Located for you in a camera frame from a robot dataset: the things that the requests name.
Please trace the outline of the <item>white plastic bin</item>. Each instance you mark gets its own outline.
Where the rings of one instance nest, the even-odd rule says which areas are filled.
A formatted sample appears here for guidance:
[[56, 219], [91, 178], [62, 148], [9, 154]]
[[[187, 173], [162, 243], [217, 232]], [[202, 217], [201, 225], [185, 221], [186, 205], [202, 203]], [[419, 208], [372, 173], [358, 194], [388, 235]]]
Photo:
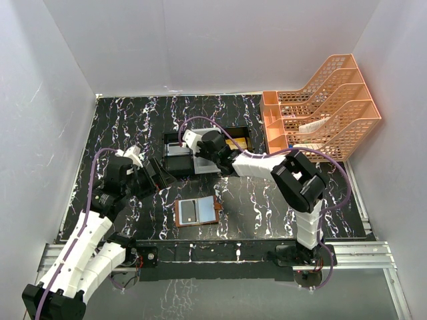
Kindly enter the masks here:
[[[217, 131], [221, 133], [221, 131], [217, 127], [193, 130], [194, 133], [201, 136], [203, 136], [205, 133], [209, 131]], [[195, 155], [193, 155], [193, 164], [194, 164], [194, 171], [196, 175], [220, 172], [220, 169], [218, 169], [218, 167], [214, 162], [208, 161], [207, 159], [204, 159], [202, 157], [196, 157]]]

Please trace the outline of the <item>black plastic bin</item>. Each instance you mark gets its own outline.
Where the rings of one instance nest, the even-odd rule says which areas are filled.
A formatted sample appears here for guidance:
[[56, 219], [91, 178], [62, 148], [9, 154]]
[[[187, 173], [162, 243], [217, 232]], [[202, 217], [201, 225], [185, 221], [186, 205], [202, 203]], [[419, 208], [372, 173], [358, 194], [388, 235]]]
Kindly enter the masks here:
[[193, 154], [178, 157], [166, 156], [166, 145], [168, 143], [176, 143], [178, 141], [177, 132], [169, 132], [163, 134], [163, 166], [167, 172], [174, 177], [187, 177], [195, 174], [193, 164]]

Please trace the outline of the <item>black bin with gold card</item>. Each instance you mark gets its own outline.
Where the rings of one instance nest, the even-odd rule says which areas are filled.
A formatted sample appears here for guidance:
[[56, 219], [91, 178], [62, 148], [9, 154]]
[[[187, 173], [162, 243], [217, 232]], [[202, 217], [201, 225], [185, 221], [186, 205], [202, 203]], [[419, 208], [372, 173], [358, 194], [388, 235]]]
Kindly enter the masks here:
[[247, 126], [226, 127], [225, 130], [243, 150], [253, 151], [250, 130]]

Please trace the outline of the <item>silver chip card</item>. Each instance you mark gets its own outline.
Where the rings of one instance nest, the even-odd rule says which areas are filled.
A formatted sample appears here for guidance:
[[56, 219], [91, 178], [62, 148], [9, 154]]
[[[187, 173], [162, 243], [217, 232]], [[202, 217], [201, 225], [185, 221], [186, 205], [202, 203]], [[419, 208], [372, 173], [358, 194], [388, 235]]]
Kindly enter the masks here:
[[188, 224], [197, 221], [197, 210], [194, 200], [181, 201], [180, 205], [180, 223]]

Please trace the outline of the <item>brown leather card holder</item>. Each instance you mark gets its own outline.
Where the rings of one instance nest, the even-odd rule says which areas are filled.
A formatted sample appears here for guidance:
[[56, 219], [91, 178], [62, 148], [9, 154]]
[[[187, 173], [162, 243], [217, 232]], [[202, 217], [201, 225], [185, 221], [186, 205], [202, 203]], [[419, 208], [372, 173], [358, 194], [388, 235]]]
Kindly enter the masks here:
[[[180, 205], [181, 201], [194, 200], [197, 210], [197, 221], [195, 223], [180, 223]], [[175, 225], [177, 227], [189, 227], [198, 225], [209, 225], [218, 223], [220, 220], [220, 211], [222, 205], [218, 202], [215, 195], [193, 199], [182, 199], [175, 201]]]

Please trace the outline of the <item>orange mesh file organizer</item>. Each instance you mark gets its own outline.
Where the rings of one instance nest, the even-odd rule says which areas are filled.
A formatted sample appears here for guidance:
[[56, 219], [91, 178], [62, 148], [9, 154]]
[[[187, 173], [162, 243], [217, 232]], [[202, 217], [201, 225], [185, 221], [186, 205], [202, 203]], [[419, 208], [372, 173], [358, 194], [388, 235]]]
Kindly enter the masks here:
[[[301, 89], [263, 91], [260, 110], [268, 153], [309, 147], [337, 161], [346, 161], [382, 119], [352, 54], [329, 56]], [[298, 133], [325, 117], [313, 133]]]

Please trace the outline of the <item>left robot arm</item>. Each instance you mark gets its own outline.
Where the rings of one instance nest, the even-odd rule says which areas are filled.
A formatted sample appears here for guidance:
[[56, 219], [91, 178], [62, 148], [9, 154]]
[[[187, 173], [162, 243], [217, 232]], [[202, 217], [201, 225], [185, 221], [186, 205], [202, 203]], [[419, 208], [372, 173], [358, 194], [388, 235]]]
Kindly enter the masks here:
[[135, 239], [115, 232], [101, 245], [130, 198], [144, 199], [175, 178], [155, 158], [112, 157], [99, 181], [89, 182], [88, 200], [73, 233], [48, 272], [28, 284], [22, 299], [31, 319], [82, 319], [91, 296], [111, 272], [129, 260]]

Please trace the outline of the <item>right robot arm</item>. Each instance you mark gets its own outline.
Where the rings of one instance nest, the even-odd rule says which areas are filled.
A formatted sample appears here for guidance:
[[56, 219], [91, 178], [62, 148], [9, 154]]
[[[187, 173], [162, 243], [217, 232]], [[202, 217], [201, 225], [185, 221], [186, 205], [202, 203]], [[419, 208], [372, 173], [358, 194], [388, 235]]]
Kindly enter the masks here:
[[328, 179], [301, 151], [273, 157], [252, 155], [246, 150], [231, 149], [217, 130], [203, 135], [187, 130], [183, 140], [196, 157], [211, 161], [225, 175], [274, 182], [296, 216], [296, 244], [285, 250], [284, 259], [308, 264], [320, 257], [322, 198]]

